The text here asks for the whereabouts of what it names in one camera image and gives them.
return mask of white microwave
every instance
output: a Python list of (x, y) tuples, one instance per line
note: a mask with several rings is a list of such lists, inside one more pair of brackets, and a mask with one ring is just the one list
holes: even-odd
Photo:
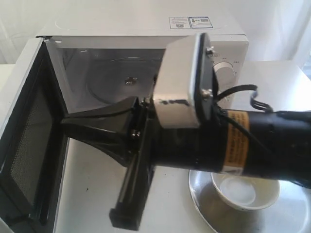
[(220, 90), (234, 86), (248, 41), (216, 0), (70, 4), (27, 42), (0, 92), (0, 217), (13, 231), (53, 231), (68, 144), (58, 127), (64, 114), (143, 98), (167, 44), (202, 32), (215, 50)]

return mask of white ceramic bowl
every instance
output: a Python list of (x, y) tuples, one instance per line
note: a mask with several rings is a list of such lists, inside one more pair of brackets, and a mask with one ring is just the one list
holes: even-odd
[(267, 208), (276, 202), (280, 193), (280, 184), (276, 180), (217, 173), (211, 173), (211, 178), (221, 199), (237, 210)]

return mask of microwave label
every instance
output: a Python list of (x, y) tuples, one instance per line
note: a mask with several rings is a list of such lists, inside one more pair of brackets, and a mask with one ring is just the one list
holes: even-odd
[(213, 28), (207, 16), (199, 17), (169, 17), (171, 29)]
[(213, 28), (209, 18), (203, 17), (189, 17), (191, 28)]

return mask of mesh screen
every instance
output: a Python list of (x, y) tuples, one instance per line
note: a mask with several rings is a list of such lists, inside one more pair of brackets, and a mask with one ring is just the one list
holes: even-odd
[(11, 177), (33, 205), (52, 128), (48, 103), (39, 88), (11, 167)]

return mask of orange warning label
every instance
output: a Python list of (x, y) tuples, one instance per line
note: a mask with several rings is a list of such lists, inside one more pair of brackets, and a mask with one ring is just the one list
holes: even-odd
[[(228, 111), (228, 117), (238, 122), (249, 131), (247, 112)], [(227, 148), (225, 152), (224, 173), (241, 174), (248, 153), (248, 138), (232, 124), (228, 125)]]

